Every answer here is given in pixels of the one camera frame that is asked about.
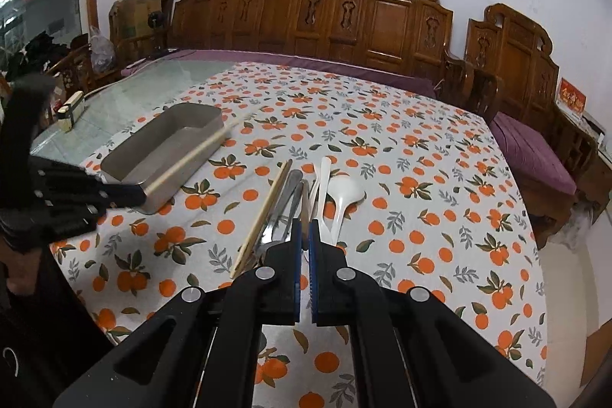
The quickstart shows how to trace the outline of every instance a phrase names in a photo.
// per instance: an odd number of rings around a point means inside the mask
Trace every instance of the cardboard box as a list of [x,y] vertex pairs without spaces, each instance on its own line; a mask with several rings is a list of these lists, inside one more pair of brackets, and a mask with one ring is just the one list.
[[161,11],[161,0],[121,1],[118,12],[121,39],[152,34],[153,29],[147,22],[153,11]]

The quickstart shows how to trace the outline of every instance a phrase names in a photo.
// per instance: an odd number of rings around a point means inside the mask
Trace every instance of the silver screw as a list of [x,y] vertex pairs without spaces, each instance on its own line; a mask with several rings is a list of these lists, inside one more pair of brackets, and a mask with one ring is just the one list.
[[425,288],[410,289],[410,297],[419,303],[423,303],[429,299],[429,291]]
[[255,270],[255,276],[259,280],[270,280],[272,277],[274,277],[274,273],[274,268],[272,267],[259,267],[257,270]]
[[357,274],[355,273],[355,270],[348,267],[339,268],[336,272],[336,277],[344,281],[353,280],[356,276]]
[[183,301],[187,303],[195,303],[198,299],[200,299],[202,292],[198,288],[188,288],[181,292],[181,297]]

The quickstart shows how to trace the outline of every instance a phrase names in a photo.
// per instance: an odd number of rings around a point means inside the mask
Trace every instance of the glass tabletop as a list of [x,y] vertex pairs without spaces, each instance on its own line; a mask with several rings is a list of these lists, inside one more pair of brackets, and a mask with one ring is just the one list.
[[153,62],[87,99],[85,111],[69,132],[64,133],[57,124],[46,129],[34,140],[31,152],[79,164],[140,116],[233,65],[220,61]]

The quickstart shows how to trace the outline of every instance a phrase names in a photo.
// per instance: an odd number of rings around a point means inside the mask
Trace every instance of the beige floor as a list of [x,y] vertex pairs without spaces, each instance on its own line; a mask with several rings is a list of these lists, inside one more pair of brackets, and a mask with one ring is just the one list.
[[550,240],[540,263],[549,314],[544,389],[558,408],[567,408],[581,391],[586,337],[597,328],[597,297],[588,292],[594,287],[591,263],[585,246],[574,254]]

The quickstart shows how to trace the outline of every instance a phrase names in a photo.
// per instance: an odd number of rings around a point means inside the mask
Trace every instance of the gray container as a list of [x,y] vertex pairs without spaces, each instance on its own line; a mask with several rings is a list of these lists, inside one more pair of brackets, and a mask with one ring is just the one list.
[[[100,164],[109,183],[140,185],[143,190],[189,151],[223,128],[221,110],[205,104],[176,104],[119,144]],[[152,215],[212,156],[224,141],[221,137],[193,161],[147,193],[136,210]]]

